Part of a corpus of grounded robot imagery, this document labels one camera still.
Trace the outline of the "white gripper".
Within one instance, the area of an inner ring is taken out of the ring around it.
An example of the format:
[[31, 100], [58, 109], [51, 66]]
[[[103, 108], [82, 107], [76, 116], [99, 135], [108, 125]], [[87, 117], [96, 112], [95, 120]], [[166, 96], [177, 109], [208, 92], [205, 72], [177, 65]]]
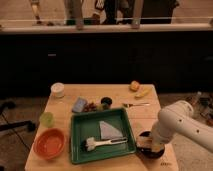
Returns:
[[149, 149], [163, 149], [164, 145], [162, 143], [153, 140], [149, 131], [142, 132], [136, 138], [136, 146], [139, 148], [149, 148]]

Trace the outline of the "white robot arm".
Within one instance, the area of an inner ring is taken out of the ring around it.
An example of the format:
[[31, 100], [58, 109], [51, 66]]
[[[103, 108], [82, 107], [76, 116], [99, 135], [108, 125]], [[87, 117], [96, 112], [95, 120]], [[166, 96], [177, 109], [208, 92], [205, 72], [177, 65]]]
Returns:
[[213, 152], [213, 128], [193, 119], [194, 108], [184, 100], [163, 107], [158, 112], [148, 136], [138, 136], [136, 146], [154, 154], [165, 149], [175, 134], [180, 134]]

